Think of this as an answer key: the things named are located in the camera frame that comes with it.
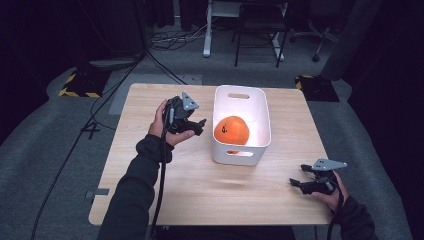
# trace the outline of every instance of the black sleeve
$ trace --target black sleeve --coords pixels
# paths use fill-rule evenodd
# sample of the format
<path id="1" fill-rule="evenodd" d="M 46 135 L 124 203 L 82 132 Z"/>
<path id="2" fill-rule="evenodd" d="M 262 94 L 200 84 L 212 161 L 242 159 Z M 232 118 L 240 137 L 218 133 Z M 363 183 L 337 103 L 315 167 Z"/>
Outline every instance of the black sleeve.
<path id="1" fill-rule="evenodd" d="M 147 135 L 137 146 L 138 155 L 119 181 L 97 239 L 144 239 L 149 224 L 149 209 L 155 197 L 163 144 Z M 167 162 L 173 147 L 167 144 Z"/>
<path id="2" fill-rule="evenodd" d="M 342 239 L 378 239 L 375 235 L 375 225 L 366 207 L 349 196 L 337 217 L 340 224 Z"/>

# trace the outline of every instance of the orange ball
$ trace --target orange ball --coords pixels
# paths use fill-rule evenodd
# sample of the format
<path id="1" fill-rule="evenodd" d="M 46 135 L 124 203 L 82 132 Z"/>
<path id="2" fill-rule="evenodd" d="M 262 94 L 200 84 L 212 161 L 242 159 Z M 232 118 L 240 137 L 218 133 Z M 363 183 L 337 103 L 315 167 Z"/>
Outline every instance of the orange ball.
<path id="1" fill-rule="evenodd" d="M 222 119 L 214 130 L 216 140 L 221 143 L 245 145 L 249 140 L 249 127 L 238 116 L 229 116 Z"/>

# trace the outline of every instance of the table top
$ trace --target table top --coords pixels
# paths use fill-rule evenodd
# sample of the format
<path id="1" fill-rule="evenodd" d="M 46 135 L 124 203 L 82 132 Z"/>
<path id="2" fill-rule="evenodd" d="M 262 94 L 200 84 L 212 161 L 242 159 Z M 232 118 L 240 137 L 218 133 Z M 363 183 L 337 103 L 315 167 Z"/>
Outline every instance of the table top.
<path id="1" fill-rule="evenodd" d="M 328 207 L 292 187 L 289 178 L 311 181 L 300 169 L 327 158 L 305 98 L 297 89 L 261 88 L 268 101 L 271 143 L 256 166 L 218 164 L 212 159 L 212 116 L 216 86 L 133 84 L 112 142 L 89 220 L 101 225 L 119 179 L 136 156 L 164 99 L 182 91 L 199 104 L 189 118 L 207 119 L 200 136 L 180 143 L 167 165 L 158 225 L 328 224 Z M 156 194 L 159 181 L 155 185 Z M 153 219 L 156 199 L 150 208 Z"/>

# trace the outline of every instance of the hand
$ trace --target hand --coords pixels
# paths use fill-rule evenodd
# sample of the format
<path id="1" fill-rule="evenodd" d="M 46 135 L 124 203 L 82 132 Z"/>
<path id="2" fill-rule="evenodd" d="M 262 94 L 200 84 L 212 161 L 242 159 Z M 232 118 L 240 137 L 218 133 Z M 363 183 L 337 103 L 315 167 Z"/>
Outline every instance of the hand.
<path id="1" fill-rule="evenodd" d="M 343 204 L 342 207 L 344 205 L 344 203 L 346 202 L 346 199 L 349 197 L 349 193 L 346 190 L 346 187 L 343 184 L 342 179 L 340 178 L 339 174 L 336 173 L 336 171 L 333 171 L 334 175 L 336 175 L 337 178 L 337 182 L 339 183 L 339 187 L 342 190 L 342 194 L 343 194 Z M 313 192 L 311 193 L 312 197 L 315 197 L 316 199 L 320 200 L 323 203 L 326 203 L 328 205 L 328 207 L 333 210 L 334 212 L 337 211 L 337 206 L 338 206 L 338 202 L 339 202 L 339 190 L 336 189 L 331 195 L 327 195 L 327 194 L 323 194 L 323 193 L 319 193 L 319 192 Z"/>
<path id="2" fill-rule="evenodd" d="M 163 120 L 162 120 L 162 114 L 163 111 L 165 111 L 166 108 L 166 103 L 168 100 L 164 100 L 160 106 L 158 107 L 158 109 L 156 109 L 156 114 L 155 114 L 155 120 L 150 124 L 150 128 L 149 128 L 149 134 L 161 137 L 162 136 L 162 131 L 163 131 Z M 172 146 L 177 145 L 178 143 L 185 141 L 191 137 L 194 136 L 194 131 L 193 130 L 187 130 L 185 132 L 182 132 L 180 134 L 172 134 L 167 132 L 166 133 L 166 142 L 169 143 Z"/>

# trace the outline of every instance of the box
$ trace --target box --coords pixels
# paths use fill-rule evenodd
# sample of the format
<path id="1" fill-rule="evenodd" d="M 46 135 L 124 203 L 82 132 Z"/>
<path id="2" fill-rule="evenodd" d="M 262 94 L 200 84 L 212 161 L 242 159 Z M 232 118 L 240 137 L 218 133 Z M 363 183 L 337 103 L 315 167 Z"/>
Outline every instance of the box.
<path id="1" fill-rule="evenodd" d="M 243 118 L 250 135 L 246 145 L 221 143 L 213 134 L 212 158 L 222 164 L 255 166 L 271 143 L 268 103 L 259 88 L 222 85 L 216 89 L 213 130 L 228 116 Z"/>

